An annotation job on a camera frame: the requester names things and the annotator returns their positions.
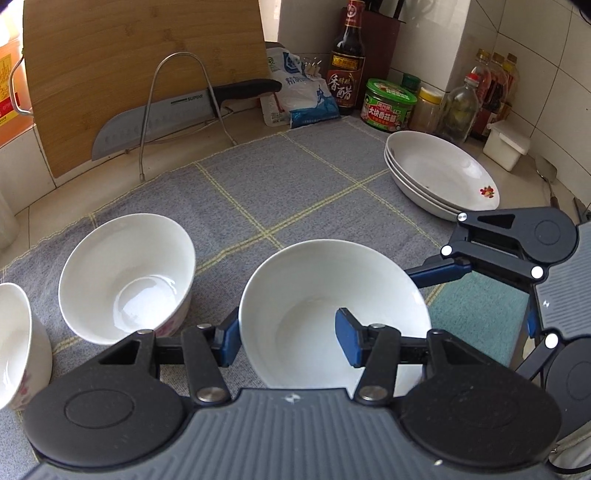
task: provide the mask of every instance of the plate with red flower decal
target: plate with red flower decal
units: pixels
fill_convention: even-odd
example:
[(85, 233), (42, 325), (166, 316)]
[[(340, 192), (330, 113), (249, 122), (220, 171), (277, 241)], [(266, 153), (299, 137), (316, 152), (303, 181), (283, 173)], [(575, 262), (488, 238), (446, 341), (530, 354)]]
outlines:
[(433, 135), (400, 131), (386, 150), (404, 178), (457, 210), (495, 210), (500, 195), (488, 172), (461, 148)]

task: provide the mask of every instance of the black circular joint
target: black circular joint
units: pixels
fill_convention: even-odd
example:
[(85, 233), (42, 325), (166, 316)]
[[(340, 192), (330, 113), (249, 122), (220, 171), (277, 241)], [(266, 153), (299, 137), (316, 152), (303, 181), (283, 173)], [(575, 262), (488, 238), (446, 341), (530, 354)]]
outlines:
[(560, 240), (560, 227), (552, 220), (544, 220), (535, 227), (535, 235), (543, 245), (555, 245)]
[(557, 208), (528, 209), (512, 229), (534, 262), (556, 263), (567, 258), (577, 245), (577, 229), (566, 213)]
[(552, 398), (499, 365), (437, 373), (404, 397), (400, 419), (437, 459), (490, 471), (542, 461), (560, 428)]
[(66, 418), (85, 429), (114, 427), (133, 412), (133, 399), (117, 390), (88, 390), (66, 403)]
[(23, 425), (31, 444), (50, 462), (92, 469), (149, 455), (178, 432), (184, 418), (180, 397), (146, 372), (94, 365), (39, 392)]
[(591, 420), (591, 338), (581, 338), (561, 350), (548, 371), (546, 390), (562, 413), (560, 438)]

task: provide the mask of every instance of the kitchen knife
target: kitchen knife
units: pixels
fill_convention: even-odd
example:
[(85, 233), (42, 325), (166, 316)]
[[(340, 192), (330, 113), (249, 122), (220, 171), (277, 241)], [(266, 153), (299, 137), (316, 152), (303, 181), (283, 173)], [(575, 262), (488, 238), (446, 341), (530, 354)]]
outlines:
[[(226, 100), (244, 100), (281, 90), (281, 83), (254, 79), (213, 87), (217, 104)], [(139, 146), (145, 105), (115, 115), (100, 129), (92, 145), (92, 160)], [(192, 125), (216, 118), (207, 89), (154, 102), (146, 130), (146, 142), (170, 135)]]

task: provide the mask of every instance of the teal cloth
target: teal cloth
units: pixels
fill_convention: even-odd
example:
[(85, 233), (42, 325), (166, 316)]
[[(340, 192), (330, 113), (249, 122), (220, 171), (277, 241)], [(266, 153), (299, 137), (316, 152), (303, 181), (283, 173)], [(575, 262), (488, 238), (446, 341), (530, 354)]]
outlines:
[(445, 329), (509, 365), (528, 295), (478, 273), (446, 284), (429, 307), (433, 328)]

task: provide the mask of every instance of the dark glass bottle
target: dark glass bottle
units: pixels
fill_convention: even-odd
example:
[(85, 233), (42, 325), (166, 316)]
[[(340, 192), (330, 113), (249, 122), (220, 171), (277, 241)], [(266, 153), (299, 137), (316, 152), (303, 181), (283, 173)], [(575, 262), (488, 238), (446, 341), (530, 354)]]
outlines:
[(365, 2), (349, 0), (345, 29), (335, 40), (326, 83), (341, 115), (350, 115), (361, 87), (365, 48), (361, 41), (361, 16)]

